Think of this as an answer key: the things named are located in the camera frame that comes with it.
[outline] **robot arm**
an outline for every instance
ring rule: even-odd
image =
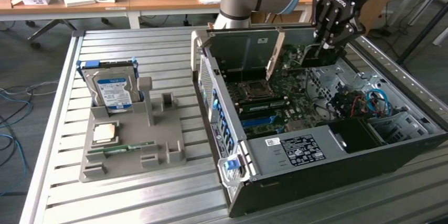
[[[291,13],[299,0],[221,0],[215,29],[249,27],[251,13]],[[305,50],[301,66],[331,65],[343,53],[345,44],[359,37],[365,28],[359,21],[367,0],[313,0],[313,46]]]

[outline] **hard drive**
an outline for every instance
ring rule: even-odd
[[[132,103],[141,101],[137,90],[137,62],[79,61],[77,71],[92,94],[95,106],[105,106],[109,113],[131,110]]]

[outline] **blue cable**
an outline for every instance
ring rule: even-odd
[[[391,115],[391,103],[389,103],[389,101],[387,99],[387,95],[385,95],[385,93],[381,89],[371,89],[365,93],[365,100],[367,100],[367,105],[368,105],[369,109],[372,111],[375,111],[375,108],[373,108],[372,104],[369,103],[369,100],[371,100],[369,93],[375,93],[375,92],[379,93],[383,96],[383,99],[384,99],[384,102],[385,102],[387,114]]]
[[[0,94],[0,97],[3,97],[4,99],[7,99],[7,100],[11,101],[11,102],[24,102],[24,103],[28,104],[28,110],[27,110],[25,114],[24,114],[17,120],[15,120],[12,123],[9,123],[9,124],[5,124],[5,123],[4,123],[4,125],[0,126],[0,129],[1,129],[1,128],[7,127],[7,126],[13,125],[15,123],[19,123],[19,122],[20,122],[20,121],[29,115],[29,112],[31,112],[31,109],[32,109],[33,105],[31,104],[29,101],[15,100],[15,99],[7,97],[7,96],[3,95],[3,94]]]
[[[0,193],[0,196],[4,196],[9,191],[12,191],[25,181],[25,178],[27,178],[27,165],[25,165],[25,157],[23,155],[23,149],[21,149],[21,145],[20,145],[19,141],[11,135],[0,134],[0,136],[4,136],[4,137],[7,137],[7,138],[9,138],[9,139],[12,139],[15,141],[15,143],[17,145],[17,148],[19,148],[21,161],[23,161],[23,177],[21,177],[20,181],[15,185],[9,186],[9,188],[5,191],[3,191],[3,193]]]

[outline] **warning label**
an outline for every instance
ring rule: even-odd
[[[325,159],[312,135],[297,136],[280,142],[293,166]]]

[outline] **blue hard drive label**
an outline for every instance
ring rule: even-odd
[[[125,78],[103,79],[96,82],[105,106],[112,110],[129,108],[132,100],[129,92],[125,90],[128,84]]]
[[[280,143],[293,166],[325,159],[325,155],[311,134],[281,140]]]

